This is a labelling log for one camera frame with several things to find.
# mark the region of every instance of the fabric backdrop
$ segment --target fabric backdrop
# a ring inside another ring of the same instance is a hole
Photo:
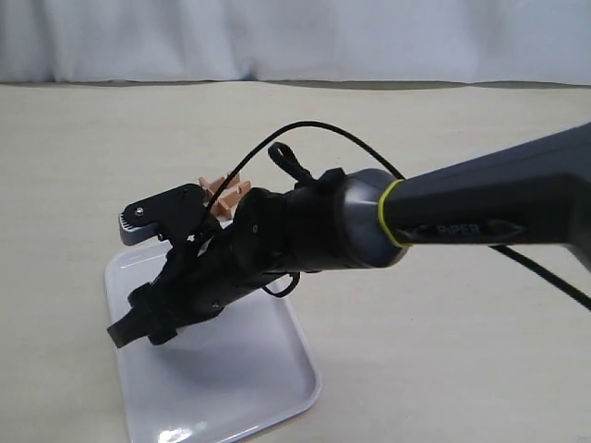
[[[591,0],[0,0],[0,81],[591,85]]]

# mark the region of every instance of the white curtain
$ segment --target white curtain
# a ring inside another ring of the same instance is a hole
[[[591,85],[591,0],[0,0],[0,81]]]

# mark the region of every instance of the white tray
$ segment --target white tray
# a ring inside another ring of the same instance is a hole
[[[169,247],[133,248],[111,261],[113,321],[128,311],[127,295],[157,275]],[[133,443],[237,441],[304,412],[320,394],[320,373],[289,301],[263,291],[163,346],[140,339],[116,352]]]

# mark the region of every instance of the table surface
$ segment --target table surface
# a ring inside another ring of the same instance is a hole
[[[354,132],[412,176],[591,121],[591,89],[0,87],[0,440],[127,441],[103,283],[124,248],[118,212],[228,172],[300,119]],[[314,174],[374,165],[318,129],[283,141]],[[275,190],[292,185],[265,156],[244,176]],[[563,249],[522,250],[591,289]],[[415,247],[392,269],[305,276],[291,297],[323,392],[257,443],[591,437],[591,317],[487,248]]]

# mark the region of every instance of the robotic arm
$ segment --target robotic arm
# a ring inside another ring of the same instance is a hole
[[[285,275],[292,284],[272,295],[300,272],[388,268],[412,245],[564,245],[591,271],[591,123],[410,179],[377,169],[315,179],[283,143],[270,155],[295,189],[253,188],[225,229],[196,185],[126,208],[124,243],[157,234],[172,248],[108,329],[117,347],[165,343]]]

